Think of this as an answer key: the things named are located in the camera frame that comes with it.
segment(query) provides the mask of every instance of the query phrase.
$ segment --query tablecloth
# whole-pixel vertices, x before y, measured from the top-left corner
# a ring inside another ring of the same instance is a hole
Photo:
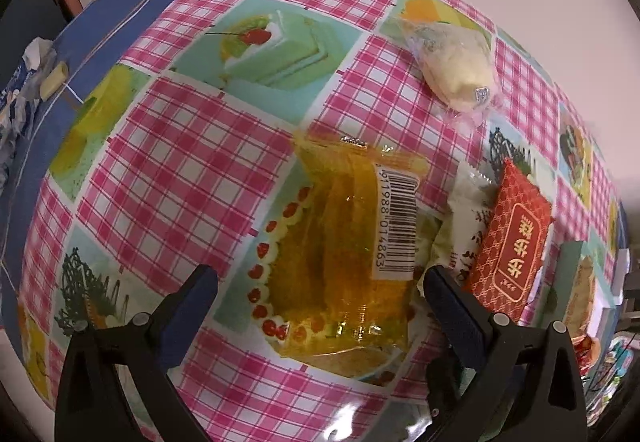
[[[96,0],[63,32],[55,47],[73,73],[69,89],[40,109],[0,199],[2,314],[47,403],[74,321],[122,324],[209,263],[220,293],[171,378],[214,439],[403,440],[428,422],[424,370],[444,340],[419,303],[410,350],[364,373],[273,348],[283,319],[269,278],[310,186],[290,145],[296,129],[425,156],[424,231],[446,212],[460,161],[497,180],[500,152],[518,155],[553,203],[546,281],[559,246],[585,240],[610,285],[620,206],[569,98],[469,4],[415,1]],[[393,24],[410,6],[485,34],[502,114],[471,133],[436,117],[440,103]],[[273,47],[229,37],[265,21]],[[532,292],[521,323],[535,305]],[[130,377],[122,379],[153,437]]]

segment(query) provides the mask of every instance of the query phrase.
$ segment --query transparent yellow plastic wrapper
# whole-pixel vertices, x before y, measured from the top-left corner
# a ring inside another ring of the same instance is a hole
[[[314,199],[296,255],[305,273],[300,283],[318,282],[323,300],[290,311],[281,355],[406,348],[415,191],[428,172],[427,161],[351,138],[298,134],[294,145],[312,181]],[[309,269],[321,275],[309,277]]]

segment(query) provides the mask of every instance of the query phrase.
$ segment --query red snack package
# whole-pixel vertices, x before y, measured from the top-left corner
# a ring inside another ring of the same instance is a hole
[[[551,220],[549,201],[506,159],[494,216],[465,290],[517,322],[540,269]]]

